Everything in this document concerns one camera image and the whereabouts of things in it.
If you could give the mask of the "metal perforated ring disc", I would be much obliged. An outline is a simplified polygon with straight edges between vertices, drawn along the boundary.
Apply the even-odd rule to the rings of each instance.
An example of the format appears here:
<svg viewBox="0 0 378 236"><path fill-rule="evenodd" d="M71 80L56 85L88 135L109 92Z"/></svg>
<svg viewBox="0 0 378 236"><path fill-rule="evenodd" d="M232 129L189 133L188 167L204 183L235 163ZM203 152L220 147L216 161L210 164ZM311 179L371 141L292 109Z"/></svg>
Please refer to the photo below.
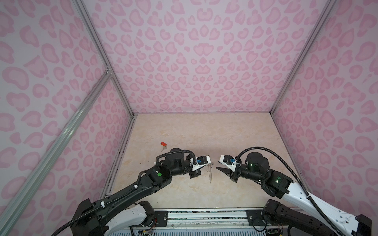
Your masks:
<svg viewBox="0 0 378 236"><path fill-rule="evenodd" d="M210 163L208 165L208 169L207 169L207 172L208 172L208 177L209 177L209 182L212 183L212 167L213 167L214 163Z"/></svg>

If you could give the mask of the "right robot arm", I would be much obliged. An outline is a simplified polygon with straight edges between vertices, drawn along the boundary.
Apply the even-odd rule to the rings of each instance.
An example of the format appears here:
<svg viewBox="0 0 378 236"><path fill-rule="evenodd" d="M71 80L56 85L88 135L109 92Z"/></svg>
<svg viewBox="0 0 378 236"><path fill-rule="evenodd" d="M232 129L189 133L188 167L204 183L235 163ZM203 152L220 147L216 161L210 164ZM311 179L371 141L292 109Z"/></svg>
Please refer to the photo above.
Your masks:
<svg viewBox="0 0 378 236"><path fill-rule="evenodd" d="M239 178L244 178L260 184L262 190L269 196L283 199L301 208L340 236L372 234L372 220L369 217L363 214L355 216L318 198L289 176L271 169L269 160L259 152L249 153L245 162L239 157L221 155L219 163L225 167L217 169L233 182L236 183Z"/></svg>

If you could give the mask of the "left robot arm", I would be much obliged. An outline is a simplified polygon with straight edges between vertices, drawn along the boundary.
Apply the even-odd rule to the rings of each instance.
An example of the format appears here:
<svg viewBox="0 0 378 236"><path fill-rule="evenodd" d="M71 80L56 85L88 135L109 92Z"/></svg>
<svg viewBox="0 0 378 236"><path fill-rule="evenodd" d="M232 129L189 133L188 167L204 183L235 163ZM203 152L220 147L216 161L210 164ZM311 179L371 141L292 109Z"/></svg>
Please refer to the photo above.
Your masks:
<svg viewBox="0 0 378 236"><path fill-rule="evenodd" d="M82 201L71 221L58 228L57 236L70 228L74 236L104 236L110 233L110 221L127 207L171 184L174 176L200 176L201 169L211 164L210 156L197 157L192 151L174 148L156 157L153 167L141 171L131 185L103 199Z"/></svg>

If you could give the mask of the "key with red tag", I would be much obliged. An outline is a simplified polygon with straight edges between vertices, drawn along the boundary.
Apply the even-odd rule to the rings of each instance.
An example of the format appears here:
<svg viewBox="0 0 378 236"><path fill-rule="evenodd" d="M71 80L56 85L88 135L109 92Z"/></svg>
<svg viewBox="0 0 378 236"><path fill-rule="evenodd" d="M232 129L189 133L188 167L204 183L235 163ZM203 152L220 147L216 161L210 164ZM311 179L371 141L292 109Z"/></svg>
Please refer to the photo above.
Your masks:
<svg viewBox="0 0 378 236"><path fill-rule="evenodd" d="M162 146L161 152L165 151L167 149L167 144L165 142L161 142L160 144Z"/></svg>

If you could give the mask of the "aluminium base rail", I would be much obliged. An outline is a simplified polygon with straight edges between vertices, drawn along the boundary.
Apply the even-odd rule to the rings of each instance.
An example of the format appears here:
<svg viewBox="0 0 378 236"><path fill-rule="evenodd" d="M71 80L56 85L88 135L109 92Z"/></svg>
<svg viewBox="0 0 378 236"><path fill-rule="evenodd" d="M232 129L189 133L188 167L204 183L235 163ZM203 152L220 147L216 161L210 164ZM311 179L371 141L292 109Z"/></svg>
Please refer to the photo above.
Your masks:
<svg viewBox="0 0 378 236"><path fill-rule="evenodd" d="M291 208L279 215L259 208L152 209L135 205L105 225L88 222L88 230L73 226L75 236L332 236L333 231Z"/></svg>

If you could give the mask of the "diagonal aluminium frame bar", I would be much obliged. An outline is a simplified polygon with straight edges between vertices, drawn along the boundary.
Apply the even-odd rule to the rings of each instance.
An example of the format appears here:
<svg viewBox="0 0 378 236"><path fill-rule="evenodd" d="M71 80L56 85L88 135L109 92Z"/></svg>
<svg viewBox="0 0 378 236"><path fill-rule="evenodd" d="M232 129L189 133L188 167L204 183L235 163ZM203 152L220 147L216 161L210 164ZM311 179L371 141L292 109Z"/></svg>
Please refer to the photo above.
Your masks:
<svg viewBox="0 0 378 236"><path fill-rule="evenodd" d="M111 79L112 72L106 71L96 83L77 111L68 121L60 135L56 138L49 150L42 157L41 161L37 164L36 168L32 171L26 179L20 190L15 197L10 201L1 216L1 235L7 236L17 223L18 219L23 214L29 202L38 191L39 187L51 171L55 162L63 153L64 149L72 139L73 135L81 125L82 121L92 108L94 102L101 94L104 87Z"/></svg>

